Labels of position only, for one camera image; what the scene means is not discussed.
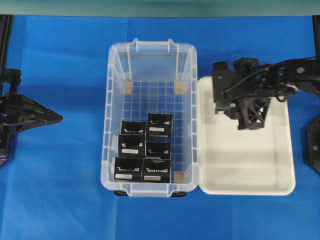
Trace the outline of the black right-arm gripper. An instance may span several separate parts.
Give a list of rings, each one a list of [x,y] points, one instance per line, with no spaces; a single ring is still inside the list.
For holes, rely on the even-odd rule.
[[[235,103],[230,117],[238,120],[238,130],[264,128],[271,98],[279,102],[288,99],[282,75],[287,63],[283,60],[261,65],[252,57],[235,60],[232,69],[224,63],[224,102]]]

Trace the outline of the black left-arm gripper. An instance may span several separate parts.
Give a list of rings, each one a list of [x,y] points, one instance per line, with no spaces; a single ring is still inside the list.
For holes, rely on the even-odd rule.
[[[22,94],[18,94],[21,83],[21,71],[13,68],[3,68],[0,72],[0,82],[9,84],[9,91],[0,97],[0,134],[20,132],[58,124],[63,116],[50,110],[38,102]],[[23,122],[22,111],[28,114],[38,114],[42,119]]]

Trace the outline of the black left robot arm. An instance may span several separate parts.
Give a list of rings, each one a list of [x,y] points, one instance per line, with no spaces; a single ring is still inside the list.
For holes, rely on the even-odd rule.
[[[60,123],[63,116],[38,102],[18,93],[21,71],[5,68],[2,83],[10,84],[8,93],[0,97],[0,165],[9,159],[12,135],[20,132]]]

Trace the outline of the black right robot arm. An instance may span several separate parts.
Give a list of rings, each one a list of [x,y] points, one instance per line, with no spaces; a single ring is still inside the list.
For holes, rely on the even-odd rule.
[[[264,128],[271,100],[284,103],[300,90],[320,94],[320,61],[313,57],[261,65],[257,58],[233,62],[237,77],[223,91],[228,108],[223,113],[238,121],[239,130]]]

